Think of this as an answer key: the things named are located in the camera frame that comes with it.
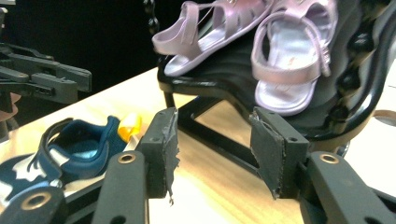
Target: wooden table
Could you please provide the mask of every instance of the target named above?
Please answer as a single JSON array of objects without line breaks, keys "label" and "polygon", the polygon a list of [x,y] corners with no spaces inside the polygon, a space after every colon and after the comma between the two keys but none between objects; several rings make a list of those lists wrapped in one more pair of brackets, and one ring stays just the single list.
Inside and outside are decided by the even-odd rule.
[{"label": "wooden table", "polygon": [[[36,152],[41,134],[51,124],[69,117],[104,125],[108,115],[122,119],[136,112],[143,117],[142,131],[137,136],[140,138],[154,115],[166,108],[156,74],[157,69],[152,69],[20,127],[0,146],[0,161]],[[193,96],[175,96],[177,107],[191,99]],[[223,111],[228,111],[227,115],[219,116]],[[249,125],[227,103],[217,105],[199,120],[216,124],[245,145],[249,143]],[[183,132],[178,132],[178,145],[180,164],[173,184],[175,204],[170,206],[168,198],[150,200],[150,223],[303,223],[298,202],[274,201],[257,176]]]}]

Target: shoe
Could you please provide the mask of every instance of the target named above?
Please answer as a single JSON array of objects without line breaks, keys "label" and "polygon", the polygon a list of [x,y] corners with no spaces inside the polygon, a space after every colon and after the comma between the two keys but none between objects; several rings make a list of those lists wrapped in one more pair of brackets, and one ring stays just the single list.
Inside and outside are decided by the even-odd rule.
[{"label": "shoe", "polygon": [[[152,37],[155,50],[175,55],[165,66],[169,77],[181,76],[209,55],[256,27],[269,13],[274,0],[217,0],[211,4],[184,2],[177,22]],[[212,30],[199,37],[201,9],[213,8]]]},{"label": "shoe", "polygon": [[[281,116],[305,110],[321,74],[330,75],[327,50],[337,23],[336,0],[280,0],[255,34],[252,75],[256,103]],[[262,42],[268,35],[268,61]]]},{"label": "shoe", "polygon": [[53,124],[42,135],[36,154],[0,164],[0,203],[7,206],[24,192],[43,186],[62,188],[67,196],[69,184],[103,176],[109,159],[126,146],[117,133],[119,124],[112,116],[106,126],[80,119]]}]

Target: sandal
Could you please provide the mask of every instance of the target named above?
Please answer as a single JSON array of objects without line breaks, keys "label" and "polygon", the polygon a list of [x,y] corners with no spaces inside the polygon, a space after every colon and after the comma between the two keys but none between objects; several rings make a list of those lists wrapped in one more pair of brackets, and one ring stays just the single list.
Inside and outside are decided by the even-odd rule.
[{"label": "sandal", "polygon": [[[177,22],[152,37],[155,50],[175,55],[164,73],[178,77],[201,63],[209,55],[228,45],[259,24],[269,13],[274,0],[217,0],[198,5],[184,2]],[[212,30],[198,39],[199,12],[213,8]]]},{"label": "sandal", "polygon": [[[259,106],[281,116],[308,107],[321,73],[330,75],[327,47],[337,18],[336,0],[276,2],[256,31],[251,54]],[[265,35],[270,40],[268,61],[262,53]]]},{"label": "sandal", "polygon": [[24,192],[44,186],[62,188],[68,196],[77,190],[76,184],[82,188],[102,178],[109,159],[126,146],[117,133],[119,124],[112,116],[106,126],[80,119],[53,124],[37,153],[0,164],[0,203],[7,206]]}]

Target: blue sneaker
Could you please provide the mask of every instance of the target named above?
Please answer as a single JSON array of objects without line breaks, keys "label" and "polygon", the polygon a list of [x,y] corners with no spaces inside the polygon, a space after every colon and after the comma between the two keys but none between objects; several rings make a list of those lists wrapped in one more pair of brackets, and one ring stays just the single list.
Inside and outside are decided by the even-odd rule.
[{"label": "blue sneaker", "polygon": [[109,159],[122,152],[126,143],[117,134],[120,121],[112,116],[106,126],[80,119],[53,124],[42,135],[36,154],[12,158],[0,164],[0,203],[27,190],[89,180],[105,173]]}]

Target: yellow object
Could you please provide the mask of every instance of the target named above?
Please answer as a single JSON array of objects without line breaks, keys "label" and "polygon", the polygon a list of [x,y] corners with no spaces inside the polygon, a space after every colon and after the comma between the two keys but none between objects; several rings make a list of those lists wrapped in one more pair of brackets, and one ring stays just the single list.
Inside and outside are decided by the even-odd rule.
[{"label": "yellow object", "polygon": [[141,126],[142,117],[136,113],[130,113],[121,120],[118,134],[124,142],[128,143],[133,135],[140,132]]}]

